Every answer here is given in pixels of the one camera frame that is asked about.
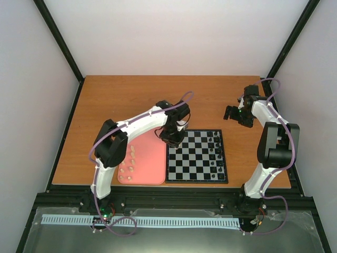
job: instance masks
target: robotic arm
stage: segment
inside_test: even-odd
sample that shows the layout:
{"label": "robotic arm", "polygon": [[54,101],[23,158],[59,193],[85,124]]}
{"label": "robotic arm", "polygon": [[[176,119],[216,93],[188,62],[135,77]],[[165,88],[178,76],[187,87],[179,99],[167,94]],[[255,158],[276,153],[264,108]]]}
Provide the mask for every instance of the robotic arm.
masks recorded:
{"label": "robotic arm", "polygon": [[[251,128],[254,118],[257,118],[263,126],[257,148],[259,163],[249,181],[244,184],[244,195],[259,199],[264,196],[265,190],[282,171],[282,168],[290,164],[292,160],[290,138],[294,142],[294,160],[296,160],[300,128],[297,124],[291,124],[282,119],[272,103],[267,102],[266,97],[259,96],[259,87],[256,85],[247,86],[239,100],[239,107],[227,106],[224,119],[237,120],[239,124]],[[285,123],[291,137],[286,134],[279,119]]]}
{"label": "robotic arm", "polygon": [[[172,105],[165,100],[159,101],[150,110],[131,119],[117,123],[112,120],[104,122],[95,140],[95,143],[100,142],[95,148],[98,174],[91,185],[92,192],[95,191],[96,186],[96,196],[99,199],[110,194],[114,171],[125,158],[127,144],[137,136],[151,129],[162,127],[163,131],[159,138],[174,148],[179,147],[187,128],[187,122],[182,119],[190,114],[190,108],[183,101],[178,104]],[[104,137],[118,127],[121,128],[112,133],[110,137]]]}

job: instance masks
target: wall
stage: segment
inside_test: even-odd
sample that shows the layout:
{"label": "wall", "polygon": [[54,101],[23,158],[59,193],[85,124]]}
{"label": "wall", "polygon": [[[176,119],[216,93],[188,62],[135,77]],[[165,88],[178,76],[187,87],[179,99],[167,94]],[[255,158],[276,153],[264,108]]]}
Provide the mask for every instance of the wall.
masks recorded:
{"label": "wall", "polygon": [[0,0],[0,38],[0,245],[15,252],[78,83],[33,1]]}
{"label": "wall", "polygon": [[84,75],[266,76],[308,0],[46,0]]}
{"label": "wall", "polygon": [[301,128],[296,162],[305,194],[313,196],[333,252],[337,252],[337,1],[321,1],[277,77],[277,105]]}

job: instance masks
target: checkerboard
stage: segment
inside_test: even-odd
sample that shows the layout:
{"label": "checkerboard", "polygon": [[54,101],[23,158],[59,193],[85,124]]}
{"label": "checkerboard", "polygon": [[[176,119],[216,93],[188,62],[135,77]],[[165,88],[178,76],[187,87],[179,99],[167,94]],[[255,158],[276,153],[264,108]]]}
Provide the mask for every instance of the checkerboard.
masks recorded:
{"label": "checkerboard", "polygon": [[181,146],[166,153],[166,182],[228,183],[221,130],[186,130]]}

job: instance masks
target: wooden table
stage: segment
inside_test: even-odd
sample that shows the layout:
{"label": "wooden table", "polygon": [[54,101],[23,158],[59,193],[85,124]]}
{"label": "wooden table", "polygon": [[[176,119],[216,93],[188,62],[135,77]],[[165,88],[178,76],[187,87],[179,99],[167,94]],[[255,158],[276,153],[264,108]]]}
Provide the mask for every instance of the wooden table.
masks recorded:
{"label": "wooden table", "polygon": [[[243,88],[259,76],[87,76],[58,163],[53,184],[88,185],[93,181],[94,165],[88,152],[107,119],[134,117],[160,100],[176,103],[189,90],[194,98],[190,129],[222,129],[228,171],[228,184],[163,183],[161,186],[240,187],[257,165],[256,149],[262,127],[258,120],[253,128],[236,121],[223,120],[227,105],[238,106]],[[117,180],[113,185],[121,185]],[[280,173],[271,187],[290,188],[286,172]]]}

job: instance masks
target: transparent plastic sheet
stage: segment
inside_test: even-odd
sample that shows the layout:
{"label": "transparent plastic sheet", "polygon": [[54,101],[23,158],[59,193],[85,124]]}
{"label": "transparent plastic sheet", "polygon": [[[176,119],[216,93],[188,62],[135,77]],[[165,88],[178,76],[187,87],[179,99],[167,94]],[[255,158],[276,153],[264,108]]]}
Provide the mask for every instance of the transparent plastic sheet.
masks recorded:
{"label": "transparent plastic sheet", "polygon": [[[24,252],[324,252],[311,214],[304,211],[290,212],[285,226],[267,236],[242,236],[237,230],[216,228],[138,228],[133,236],[127,238],[117,237],[108,231],[92,233],[89,226],[41,225],[42,214],[88,215],[78,213],[76,208],[38,209]],[[133,211],[131,216],[219,217],[202,210],[157,209],[139,209]],[[268,217],[256,232],[267,232],[278,227],[284,213],[270,211]],[[113,229],[119,233],[132,231],[132,228]]]}
{"label": "transparent plastic sheet", "polygon": [[[285,218],[285,211],[268,211],[267,217],[271,221],[283,221]],[[305,230],[307,233],[310,233],[312,236],[316,237],[320,240],[320,236],[318,235],[316,225],[314,220],[312,219],[312,215],[310,211],[289,211],[287,222],[292,222],[296,224],[298,227]]]}

